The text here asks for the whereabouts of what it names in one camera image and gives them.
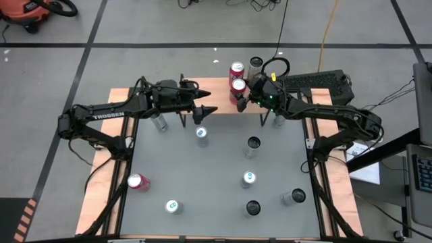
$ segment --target keyboard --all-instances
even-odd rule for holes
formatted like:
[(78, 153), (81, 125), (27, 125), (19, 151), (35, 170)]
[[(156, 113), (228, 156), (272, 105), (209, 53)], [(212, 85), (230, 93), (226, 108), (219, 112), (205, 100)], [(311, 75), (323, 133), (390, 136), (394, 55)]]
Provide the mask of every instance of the keyboard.
[(416, 189), (432, 192), (432, 161), (417, 157), (414, 165), (414, 176), (416, 177)]
[(351, 86), (342, 70), (283, 77), (287, 92), (303, 92), (311, 97), (311, 88), (328, 88), (333, 105), (346, 105), (353, 98)]

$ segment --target soda can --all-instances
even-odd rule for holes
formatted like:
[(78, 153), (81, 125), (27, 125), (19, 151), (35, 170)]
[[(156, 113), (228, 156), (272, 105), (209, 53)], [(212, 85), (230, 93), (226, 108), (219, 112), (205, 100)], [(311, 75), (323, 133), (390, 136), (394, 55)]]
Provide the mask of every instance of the soda can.
[(244, 74), (244, 66), (243, 63), (239, 61), (235, 61), (231, 64), (231, 67), (229, 67), (229, 78), (228, 78), (228, 85), (231, 86), (231, 83), (238, 78), (243, 79)]
[(306, 194), (299, 188), (282, 194), (282, 203), (285, 205), (303, 203), (304, 200), (306, 200)]
[(256, 136), (252, 136), (248, 139), (248, 143), (244, 148), (243, 152), (246, 158), (251, 159), (256, 157), (258, 154), (258, 148), (261, 145), (261, 141)]
[(209, 134), (205, 127), (198, 127), (195, 130), (195, 134), (199, 146), (206, 147), (207, 145), (209, 145)]
[(231, 89), (229, 91), (229, 100), (231, 103), (237, 105), (238, 99), (243, 97), (246, 90), (246, 82), (243, 79), (237, 78), (232, 81)]
[(252, 57), (249, 62), (247, 80), (251, 81), (255, 76), (261, 73), (263, 68), (263, 60), (260, 57)]
[(242, 187), (249, 188), (251, 187), (257, 180), (257, 176), (255, 173), (246, 171), (242, 176)]
[(141, 175), (140, 173), (133, 173), (128, 177), (128, 185), (131, 189), (141, 190), (146, 192), (150, 189), (150, 180)]
[(150, 119), (159, 131), (164, 132), (168, 129), (168, 124), (162, 114), (152, 115)]
[(241, 212), (245, 217), (257, 216), (261, 212), (261, 206), (259, 202), (251, 200), (242, 205)]
[(273, 120), (273, 126), (275, 128), (281, 128), (285, 125), (285, 118), (282, 115), (276, 115), (275, 119)]
[(168, 213), (172, 213), (174, 215), (179, 215), (183, 212), (183, 204), (176, 200), (169, 200), (165, 205), (165, 210)]

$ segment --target black floor line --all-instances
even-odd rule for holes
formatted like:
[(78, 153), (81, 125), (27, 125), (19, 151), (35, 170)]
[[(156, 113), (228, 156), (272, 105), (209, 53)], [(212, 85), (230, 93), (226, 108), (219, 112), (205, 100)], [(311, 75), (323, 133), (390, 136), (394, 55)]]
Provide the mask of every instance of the black floor line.
[(412, 50), (414, 51), (414, 54), (416, 55), (417, 61), (420, 63), (425, 62), (425, 58), (423, 58), (423, 55), (421, 54), (420, 48), (416, 43), (416, 40), (414, 39), (414, 36), (411, 33), (410, 27), (408, 26), (408, 23), (406, 23), (405, 17), (402, 14), (402, 11), (400, 10), (400, 7), (398, 5), (398, 2), (396, 0), (391, 0), (391, 4), (393, 5), (394, 11), (396, 12), (396, 15), (398, 16), (398, 19), (400, 21), (400, 24), (402, 25), (402, 28), (404, 29), (405, 35), (410, 41), (410, 44), (412, 45)]
[[(114, 49), (183, 49), (183, 48), (276, 48), (277, 43), (7, 43), (5, 48), (114, 48)], [(280, 43), (280, 48), (318, 49), (321, 43)], [(417, 47), (432, 49), (432, 44)], [(326, 49), (412, 49), (412, 44), (327, 43)]]
[[(74, 102), (76, 91), (78, 90), (78, 86), (80, 84), (82, 74), (84, 73), (84, 68), (86, 67), (88, 56), (90, 55), (90, 50), (91, 50), (90, 44), (93, 43), (93, 41), (95, 40), (97, 29), (99, 27), (99, 24), (101, 23), (102, 15), (106, 5), (107, 5), (107, 0), (102, 0), (101, 6), (99, 7), (96, 16), (96, 20), (94, 21), (90, 36), (88, 38), (88, 42), (87, 42), (88, 45), (86, 46), (82, 54), (81, 61), (80, 64), (78, 65), (78, 69), (76, 70), (75, 78), (74, 81), (72, 82), (69, 95), (67, 96), (63, 111), (69, 109), (72, 106), (72, 103)], [(59, 143), (60, 143), (60, 137), (58, 137), (57, 133), (55, 133), (51, 145), (49, 147), (49, 151), (45, 159), (42, 171), (39, 175), (38, 182), (36, 183), (36, 188), (34, 189), (33, 198), (35, 198), (37, 201), (41, 199), (43, 189), (45, 187), (45, 184), (47, 183), (48, 175), (51, 170), (51, 166), (54, 162), (55, 153), (57, 152)]]

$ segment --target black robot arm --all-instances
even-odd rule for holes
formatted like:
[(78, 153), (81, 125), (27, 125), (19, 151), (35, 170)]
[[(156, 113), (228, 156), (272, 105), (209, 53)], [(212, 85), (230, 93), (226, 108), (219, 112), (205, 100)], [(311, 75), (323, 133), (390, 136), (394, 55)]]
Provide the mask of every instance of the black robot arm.
[(200, 90), (194, 81), (180, 78), (180, 87), (174, 80), (162, 80), (151, 84), (141, 77), (132, 95), (124, 102), (102, 105), (73, 105), (58, 117), (57, 133), (61, 138), (72, 140), (81, 138), (91, 145), (106, 147), (113, 159), (128, 159), (130, 149), (120, 136), (109, 136), (87, 126), (88, 122), (116, 117), (147, 119), (160, 113), (192, 112), (195, 124), (217, 110), (217, 107), (196, 107), (194, 99), (209, 96), (211, 93)]
[(381, 118), (374, 113), (353, 106), (308, 104), (284, 92), (282, 85), (282, 82), (272, 81), (265, 75), (252, 79), (248, 83), (250, 94), (239, 100), (238, 111), (242, 112), (251, 101), (286, 119), (309, 117), (338, 121), (344, 130), (330, 137), (315, 139), (312, 154), (318, 161), (328, 160), (331, 150), (336, 147), (358, 139), (369, 141), (379, 137)]

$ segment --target gray tabletop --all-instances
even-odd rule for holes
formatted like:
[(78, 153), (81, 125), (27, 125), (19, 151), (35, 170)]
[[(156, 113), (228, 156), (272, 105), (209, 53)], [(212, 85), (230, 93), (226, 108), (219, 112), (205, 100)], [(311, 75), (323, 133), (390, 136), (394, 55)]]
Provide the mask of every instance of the gray tabletop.
[[(151, 180), (151, 189), (129, 189), (121, 234), (214, 237), (319, 237), (311, 180), (300, 171), (306, 160), (301, 121), (272, 126), (273, 114), (261, 127), (257, 114), (210, 115), (201, 124), (209, 145), (201, 148), (196, 125), (188, 117), (183, 128), (178, 115), (165, 114), (166, 132), (151, 120), (140, 120), (132, 173)], [(261, 139), (258, 156), (247, 159), (242, 149), (251, 136)], [(250, 188), (240, 186), (245, 171), (256, 173)], [(285, 206), (281, 194), (295, 188), (306, 193), (302, 204)], [(184, 205), (180, 215), (165, 211), (175, 199)], [(246, 218), (241, 206), (249, 200), (261, 212)]]

